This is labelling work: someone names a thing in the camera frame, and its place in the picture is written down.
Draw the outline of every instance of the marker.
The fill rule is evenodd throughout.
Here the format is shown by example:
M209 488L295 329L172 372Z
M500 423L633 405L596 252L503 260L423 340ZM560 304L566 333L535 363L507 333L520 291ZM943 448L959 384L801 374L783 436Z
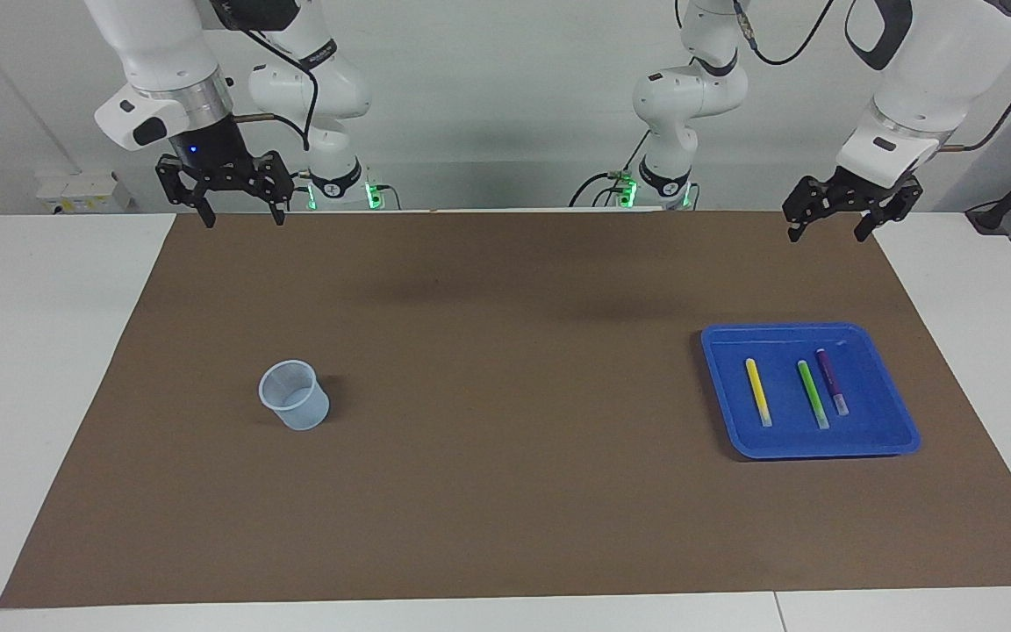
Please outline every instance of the marker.
M750 359L750 357L745 364L747 365L747 379L751 382L751 393L755 395L755 407L759 410L759 420L762 421L762 427L768 429L770 428L770 408L767 405L766 393L762 392L759 369L755 367L755 360Z
M826 376L826 385L829 387L829 394L834 397L834 405L837 408L838 416L847 416L849 404L845 403L845 393L841 392L837 376L834 375L834 364L829 361L829 355L825 349L818 349L818 365L821 367L822 374Z
M818 387L814 384L814 375L810 373L810 365L806 364L806 360L798 361L798 372L802 375L802 384L806 385L806 395L810 398L810 408L814 409L814 417L818 419L818 428L829 429L826 409L822 405L822 397L818 396Z

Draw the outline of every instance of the purple marker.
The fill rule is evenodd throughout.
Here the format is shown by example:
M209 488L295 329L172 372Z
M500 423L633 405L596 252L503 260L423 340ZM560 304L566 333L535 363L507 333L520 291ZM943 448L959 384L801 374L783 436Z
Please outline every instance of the purple marker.
M821 374L826 376L826 385L829 387L829 394L834 396L834 405L837 408L838 416L847 416L849 414L849 405L845 403L845 393L841 392L841 387L837 383L837 376L834 375L834 364L829 361L829 355L825 349L818 349L818 364L821 367Z

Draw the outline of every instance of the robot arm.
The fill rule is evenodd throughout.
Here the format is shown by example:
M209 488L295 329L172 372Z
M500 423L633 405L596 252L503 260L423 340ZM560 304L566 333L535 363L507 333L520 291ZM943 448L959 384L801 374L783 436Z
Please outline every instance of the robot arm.
M733 110L747 95L733 0L691 0L681 40L692 64L643 77L634 96L635 113L650 128L638 164L639 196L666 208L681 205L688 190L698 145L690 121Z
M834 175L825 183L804 177L787 197L791 241L837 211L867 212L855 229L859 241L907 216L922 195L915 170L1011 62L1011 0L871 1L884 21L874 47L861 47L849 28L846 37L884 72L883 85L838 153Z
M205 227L216 220L205 192L220 190L260 197L282 223L280 204L294 192L291 175L276 152L253 157L245 147L191 0L85 3L127 77L127 85L96 111L100 128L132 151L169 139L176 156L158 161L158 179L170 201L196 209Z
M361 71L338 52L319 0L213 0L225 27L258 31L315 77L320 93L311 120L312 84L300 69L280 60L257 65L249 80L253 100L264 111L309 123L306 176L328 205L365 201L372 205L369 169L350 147L340 120L364 116L372 96Z

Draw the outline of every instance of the table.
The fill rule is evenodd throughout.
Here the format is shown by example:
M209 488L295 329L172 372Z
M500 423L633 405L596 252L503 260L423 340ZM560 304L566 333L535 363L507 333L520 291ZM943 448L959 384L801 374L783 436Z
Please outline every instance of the table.
M0 216L0 593L172 215ZM1011 245L959 215L878 232L1011 468ZM1011 589L0 612L0 629L1005 629Z

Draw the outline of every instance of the brown table mat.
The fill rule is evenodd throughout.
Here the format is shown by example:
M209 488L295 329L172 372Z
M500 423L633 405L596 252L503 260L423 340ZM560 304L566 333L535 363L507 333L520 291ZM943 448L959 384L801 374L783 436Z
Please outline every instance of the brown table mat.
M853 224L179 216L0 608L1011 584L1011 475ZM698 335L780 321L868 330L922 449L738 456Z

